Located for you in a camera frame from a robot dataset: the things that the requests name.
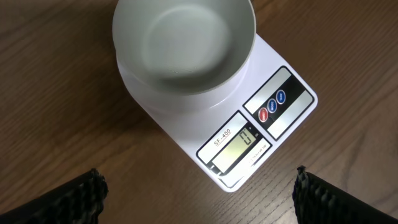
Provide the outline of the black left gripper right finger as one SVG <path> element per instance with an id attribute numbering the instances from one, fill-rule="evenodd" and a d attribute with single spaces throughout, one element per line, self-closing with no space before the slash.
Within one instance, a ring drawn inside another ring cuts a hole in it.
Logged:
<path id="1" fill-rule="evenodd" d="M 397 224 L 397 219 L 297 168 L 292 199 L 299 224 Z"/>

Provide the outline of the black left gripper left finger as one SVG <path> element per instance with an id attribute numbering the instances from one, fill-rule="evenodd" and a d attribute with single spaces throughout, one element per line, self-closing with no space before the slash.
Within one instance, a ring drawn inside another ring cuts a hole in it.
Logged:
<path id="1" fill-rule="evenodd" d="M 1 215 L 1 223 L 98 223 L 109 190 L 96 169 Z"/>

